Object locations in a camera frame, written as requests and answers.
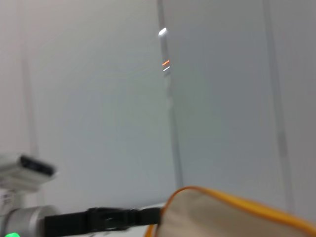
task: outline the green light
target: green light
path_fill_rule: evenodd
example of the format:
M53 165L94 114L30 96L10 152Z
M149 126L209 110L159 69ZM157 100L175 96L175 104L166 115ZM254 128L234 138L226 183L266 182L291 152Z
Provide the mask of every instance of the green light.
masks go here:
M10 233L10 234L7 234L5 237L20 237L18 235L18 233Z

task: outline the wall seam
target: wall seam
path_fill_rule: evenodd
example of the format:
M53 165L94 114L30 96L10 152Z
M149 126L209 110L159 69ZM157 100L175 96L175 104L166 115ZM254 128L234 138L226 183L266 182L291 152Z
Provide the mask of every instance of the wall seam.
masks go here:
M28 48L27 48L27 34L25 28L25 15L22 0L17 0L17 30L20 38L20 57L21 57L21 71L22 71L22 89L24 93L24 105L27 118L28 134L30 139L30 155L40 159L38 149L38 138L36 129L36 118L33 101L33 92L31 84ZM37 193L37 204L44 205L43 187Z
M272 89L272 97L273 97L274 113L275 113L275 121L276 121L276 138L277 138L278 153L279 153L282 178L283 178L283 184L284 184L284 190L285 190L286 208L288 212L295 213L295 202L294 202L291 166L290 166L290 160L289 160L289 155L288 155L284 110L283 110L281 86L280 86L280 79L279 79L279 70L278 70L278 65L277 65L277 50L276 50L275 36L273 32L270 1L271 0L262 0L262 3L263 3L264 23L265 23L267 47L268 47L270 84L271 84L271 89Z

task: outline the white surface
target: white surface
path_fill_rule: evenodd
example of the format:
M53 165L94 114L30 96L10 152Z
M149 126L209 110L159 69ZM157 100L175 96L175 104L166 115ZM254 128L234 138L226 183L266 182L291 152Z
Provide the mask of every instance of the white surface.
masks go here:
M63 212L175 190L155 0L23 0L44 188Z
M185 185L286 209L262 1L163 3Z
M295 212L316 223L316 2L272 0Z
M30 152L16 0L0 1L0 153Z

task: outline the black strap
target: black strap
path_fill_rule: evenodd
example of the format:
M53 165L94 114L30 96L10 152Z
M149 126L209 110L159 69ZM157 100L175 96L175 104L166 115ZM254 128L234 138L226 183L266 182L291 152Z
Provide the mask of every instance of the black strap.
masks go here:
M44 237L122 231L133 226L159 224L160 213L160 208L92 208L85 212L48 216L44 218Z

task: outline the silver cylinder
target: silver cylinder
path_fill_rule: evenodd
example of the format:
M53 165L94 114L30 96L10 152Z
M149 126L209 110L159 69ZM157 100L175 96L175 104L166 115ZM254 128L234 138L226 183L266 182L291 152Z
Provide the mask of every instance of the silver cylinder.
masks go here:
M57 214L59 212L53 206L17 209L9 214L4 235L17 233L20 237L44 237L44 217Z

